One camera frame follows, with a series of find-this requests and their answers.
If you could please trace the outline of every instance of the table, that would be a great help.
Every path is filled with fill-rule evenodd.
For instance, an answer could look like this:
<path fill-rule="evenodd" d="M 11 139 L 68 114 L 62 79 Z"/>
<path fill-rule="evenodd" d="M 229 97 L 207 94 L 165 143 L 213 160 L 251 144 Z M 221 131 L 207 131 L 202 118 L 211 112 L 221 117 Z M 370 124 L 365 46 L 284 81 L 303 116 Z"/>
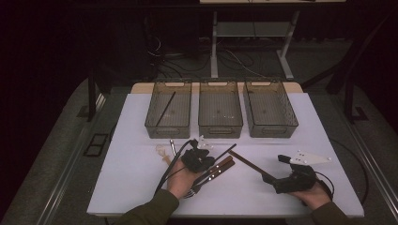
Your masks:
<path fill-rule="evenodd" d="M 137 83 L 126 98 L 115 134 L 104 160 L 99 179 L 87 209 L 99 217 L 117 217 L 131 208 L 148 202 L 167 164 L 155 147 L 163 144 L 172 155 L 169 140 L 149 139 L 144 122 L 153 83 Z M 253 139 L 249 136 L 246 113 L 239 139 L 207 139 L 214 145 L 211 156 L 218 156 L 233 143 L 234 151 L 252 163 L 283 178 L 290 167 L 278 161 L 279 154 L 294 156 L 298 150 L 330 157 L 330 163 L 313 165 L 328 176 L 335 186 L 334 201 L 350 217 L 363 217 L 363 208 L 344 169 L 336 157 L 309 96 L 296 83 L 286 83 L 286 91 L 295 110 L 299 126 L 290 139 Z M 191 139 L 198 139 L 198 84 L 192 86 Z M 240 96 L 241 109 L 244 108 Z M 186 140 L 175 139 L 176 148 Z M 310 212 L 300 201 L 287 194 L 276 194 L 272 186 L 262 181 L 260 173 L 235 159 L 234 165 L 216 180 L 202 187 L 190 199 L 180 201 L 173 213 L 175 218 L 295 218 Z"/>

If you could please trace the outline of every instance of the plastic bin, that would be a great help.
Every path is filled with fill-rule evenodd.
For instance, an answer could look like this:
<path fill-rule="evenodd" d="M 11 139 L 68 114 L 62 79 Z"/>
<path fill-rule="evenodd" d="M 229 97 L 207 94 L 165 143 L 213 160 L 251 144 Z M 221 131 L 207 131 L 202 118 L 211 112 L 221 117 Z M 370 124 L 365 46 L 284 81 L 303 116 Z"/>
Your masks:
<path fill-rule="evenodd" d="M 299 122 L 280 78 L 246 78 L 243 96 L 250 136 L 290 138 Z"/>
<path fill-rule="evenodd" d="M 151 139 L 187 139 L 191 119 L 191 79 L 157 79 L 145 127 Z"/>
<path fill-rule="evenodd" d="M 213 139 L 237 139 L 243 127 L 237 82 L 234 78 L 200 81 L 199 135 Z"/>

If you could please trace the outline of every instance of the white object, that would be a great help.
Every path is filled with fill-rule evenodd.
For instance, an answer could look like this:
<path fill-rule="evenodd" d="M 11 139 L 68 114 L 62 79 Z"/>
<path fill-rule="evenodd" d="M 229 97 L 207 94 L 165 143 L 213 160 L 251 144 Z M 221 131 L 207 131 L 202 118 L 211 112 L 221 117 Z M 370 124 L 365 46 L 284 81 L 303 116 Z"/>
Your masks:
<path fill-rule="evenodd" d="M 290 163 L 298 165 L 314 165 L 319 163 L 331 162 L 331 157 L 321 157 L 316 154 L 299 151 L 294 157 L 291 157 Z"/>
<path fill-rule="evenodd" d="M 212 149 L 213 149 L 213 145 L 210 145 L 210 144 L 205 140 L 205 137 L 203 137 L 203 135 L 201 135 L 201 136 L 199 137 L 199 141 L 198 141 L 198 148 L 199 148 L 199 149 L 212 150 Z"/>

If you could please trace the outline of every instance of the person's right hand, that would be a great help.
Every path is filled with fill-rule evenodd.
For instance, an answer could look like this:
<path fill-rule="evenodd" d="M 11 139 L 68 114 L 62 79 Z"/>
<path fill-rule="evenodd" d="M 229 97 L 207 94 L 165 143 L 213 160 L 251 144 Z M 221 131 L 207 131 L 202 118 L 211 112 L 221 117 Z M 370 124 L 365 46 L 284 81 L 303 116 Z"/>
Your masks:
<path fill-rule="evenodd" d="M 289 194 L 305 202 L 312 210 L 331 202 L 329 195 L 318 182 L 315 182 L 311 189 L 291 192 Z"/>

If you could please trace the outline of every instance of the person's left hand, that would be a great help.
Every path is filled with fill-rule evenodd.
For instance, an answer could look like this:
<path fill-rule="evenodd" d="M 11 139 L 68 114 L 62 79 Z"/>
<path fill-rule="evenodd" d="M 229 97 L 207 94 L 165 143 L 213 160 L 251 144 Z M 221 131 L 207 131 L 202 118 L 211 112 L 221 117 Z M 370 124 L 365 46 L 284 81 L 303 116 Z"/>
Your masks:
<path fill-rule="evenodd" d="M 181 161 L 181 158 L 179 158 L 173 169 L 170 171 L 170 174 L 173 175 L 167 179 L 167 190 L 176 196 L 176 198 L 181 199 L 191 189 L 193 181 L 202 173 L 191 172 L 188 168 L 185 168 L 184 163 Z"/>

